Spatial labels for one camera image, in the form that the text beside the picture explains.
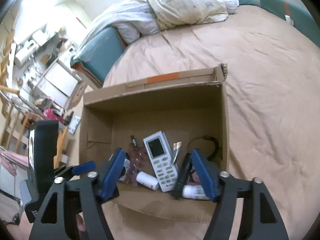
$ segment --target remote control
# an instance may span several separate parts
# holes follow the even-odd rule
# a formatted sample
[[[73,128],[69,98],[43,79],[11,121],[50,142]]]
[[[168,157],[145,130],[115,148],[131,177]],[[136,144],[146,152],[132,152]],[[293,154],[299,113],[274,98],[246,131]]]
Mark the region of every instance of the remote control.
[[[163,192],[173,190],[178,177],[178,167],[172,163],[174,156],[164,132],[156,132],[143,139],[152,167]]]

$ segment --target paper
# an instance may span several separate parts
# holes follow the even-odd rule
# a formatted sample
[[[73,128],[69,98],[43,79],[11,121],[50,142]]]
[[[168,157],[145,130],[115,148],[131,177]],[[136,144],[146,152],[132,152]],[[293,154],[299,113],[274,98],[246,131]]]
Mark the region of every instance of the paper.
[[[69,132],[74,135],[76,130],[77,130],[77,127],[80,123],[80,120],[81,120],[81,117],[79,116],[76,116],[76,115],[73,115],[72,119],[71,119],[71,122],[69,124]]]

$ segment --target cardboard box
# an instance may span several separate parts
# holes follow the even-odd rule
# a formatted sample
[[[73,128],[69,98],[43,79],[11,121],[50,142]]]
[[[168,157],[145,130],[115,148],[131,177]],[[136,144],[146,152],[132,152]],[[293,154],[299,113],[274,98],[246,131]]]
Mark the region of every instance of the cardboard box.
[[[170,73],[84,95],[84,111],[80,130],[80,163],[95,161],[97,166],[107,161],[117,147],[128,151],[130,135],[140,146],[143,138],[163,131],[169,141],[182,141],[178,167],[187,153],[187,144],[195,137],[211,135],[217,138],[220,152],[216,162],[228,169],[228,111],[223,82],[227,67]],[[200,148],[210,155],[210,141],[195,140],[189,151]],[[150,160],[143,171],[155,175]],[[210,222],[215,203],[181,198],[175,200],[160,189],[138,188],[118,182],[120,196],[113,201],[145,214],[178,220]]]

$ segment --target screw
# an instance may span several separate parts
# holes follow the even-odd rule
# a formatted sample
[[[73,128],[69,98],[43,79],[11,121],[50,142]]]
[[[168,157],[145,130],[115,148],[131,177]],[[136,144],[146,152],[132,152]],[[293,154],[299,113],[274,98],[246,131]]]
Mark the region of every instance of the screw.
[[[60,183],[62,183],[63,181],[64,181],[64,178],[63,178],[63,177],[57,177],[57,178],[54,179],[54,182],[55,182],[56,184],[60,184]]]
[[[96,171],[90,171],[88,173],[89,178],[95,178],[95,177],[97,177],[97,175],[98,175],[98,173]]]
[[[254,181],[255,183],[258,183],[258,184],[261,184],[261,183],[262,183],[262,179],[260,179],[260,178],[258,178],[258,177],[253,178],[253,181]]]
[[[221,177],[224,177],[224,178],[227,178],[227,177],[230,176],[230,174],[229,174],[229,172],[227,172],[227,171],[222,171],[222,172],[220,172],[220,176],[221,176]]]

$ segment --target white bottle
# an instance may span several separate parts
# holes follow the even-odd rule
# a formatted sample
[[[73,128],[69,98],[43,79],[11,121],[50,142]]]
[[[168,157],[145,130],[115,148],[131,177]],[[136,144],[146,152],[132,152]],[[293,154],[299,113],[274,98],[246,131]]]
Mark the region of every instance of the white bottle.
[[[140,171],[137,175],[137,182],[141,183],[142,185],[151,188],[153,190],[157,190],[159,188],[159,182],[158,179],[143,172]]]
[[[182,196],[184,198],[192,198],[192,199],[209,199],[204,193],[203,187],[200,185],[192,186],[185,185],[182,190]]]

